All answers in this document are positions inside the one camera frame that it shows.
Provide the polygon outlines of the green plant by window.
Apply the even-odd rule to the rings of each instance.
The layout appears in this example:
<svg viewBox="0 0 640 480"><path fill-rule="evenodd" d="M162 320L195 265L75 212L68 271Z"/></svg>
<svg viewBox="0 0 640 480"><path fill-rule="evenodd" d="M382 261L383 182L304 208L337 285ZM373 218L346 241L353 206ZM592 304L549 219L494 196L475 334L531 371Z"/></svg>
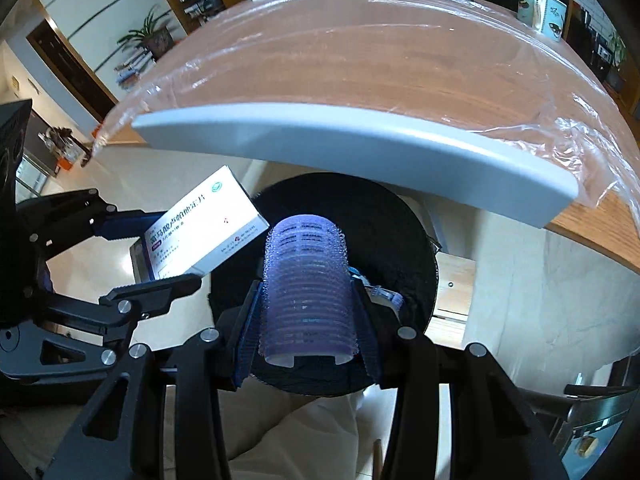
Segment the green plant by window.
<svg viewBox="0 0 640 480"><path fill-rule="evenodd" d="M624 88L625 79L620 73L623 62L626 60L627 50L622 37L613 29L608 37L608 47L612 52L611 66L606 75L606 82L616 91L621 92Z"/></svg>

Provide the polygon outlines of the white medicine box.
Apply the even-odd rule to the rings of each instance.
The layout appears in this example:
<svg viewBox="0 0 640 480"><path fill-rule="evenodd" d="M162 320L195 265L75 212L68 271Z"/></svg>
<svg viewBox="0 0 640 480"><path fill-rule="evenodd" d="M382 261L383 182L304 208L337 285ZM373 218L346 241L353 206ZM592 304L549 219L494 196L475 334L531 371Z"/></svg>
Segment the white medicine box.
<svg viewBox="0 0 640 480"><path fill-rule="evenodd" d="M223 166L183 196L130 247L138 283L201 278L269 229L231 169Z"/></svg>

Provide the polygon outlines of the black trash bin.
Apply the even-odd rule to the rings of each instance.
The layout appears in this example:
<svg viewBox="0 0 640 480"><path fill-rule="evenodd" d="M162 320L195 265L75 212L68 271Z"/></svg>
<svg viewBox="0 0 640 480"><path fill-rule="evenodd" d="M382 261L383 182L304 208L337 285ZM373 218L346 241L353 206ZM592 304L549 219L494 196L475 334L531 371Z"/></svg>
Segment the black trash bin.
<svg viewBox="0 0 640 480"><path fill-rule="evenodd" d="M250 198L272 226L294 214L331 220L345 235L349 265L370 283L401 294L404 323L419 332L426 329L437 295L434 247L394 192L366 179L314 172L270 184ZM340 366L326 358L306 358L291 368L269 365L258 356L252 373L267 385L302 396L346 396L372 385L360 356Z"/></svg>

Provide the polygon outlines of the purple hair roller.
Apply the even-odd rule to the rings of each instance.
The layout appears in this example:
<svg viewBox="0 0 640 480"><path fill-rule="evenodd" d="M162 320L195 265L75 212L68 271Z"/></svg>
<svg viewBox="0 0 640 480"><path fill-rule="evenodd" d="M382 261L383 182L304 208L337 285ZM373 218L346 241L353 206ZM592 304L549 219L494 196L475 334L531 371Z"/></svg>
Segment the purple hair roller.
<svg viewBox="0 0 640 480"><path fill-rule="evenodd" d="M301 358L343 365L358 353L342 231L315 214L285 218L265 246L259 354L291 368Z"/></svg>

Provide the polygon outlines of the potted plant on stand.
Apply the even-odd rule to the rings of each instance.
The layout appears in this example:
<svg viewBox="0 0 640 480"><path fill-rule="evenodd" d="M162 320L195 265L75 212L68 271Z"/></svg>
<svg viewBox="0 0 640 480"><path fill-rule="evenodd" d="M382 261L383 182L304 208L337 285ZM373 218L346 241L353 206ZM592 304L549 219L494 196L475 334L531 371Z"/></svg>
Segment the potted plant on stand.
<svg viewBox="0 0 640 480"><path fill-rule="evenodd" d="M175 39L168 27L168 13L156 13L156 6L152 6L139 28L129 29L117 40L121 49L141 48L157 62L169 50L175 47Z"/></svg>

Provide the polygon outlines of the teal patterned mug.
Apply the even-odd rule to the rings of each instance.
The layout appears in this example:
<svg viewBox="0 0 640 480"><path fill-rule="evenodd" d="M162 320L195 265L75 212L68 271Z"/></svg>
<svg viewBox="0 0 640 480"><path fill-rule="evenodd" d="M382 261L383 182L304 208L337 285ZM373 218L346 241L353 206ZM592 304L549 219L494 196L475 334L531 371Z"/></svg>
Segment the teal patterned mug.
<svg viewBox="0 0 640 480"><path fill-rule="evenodd" d="M516 11L521 23L556 41L562 39L566 14L561 0L518 0Z"/></svg>

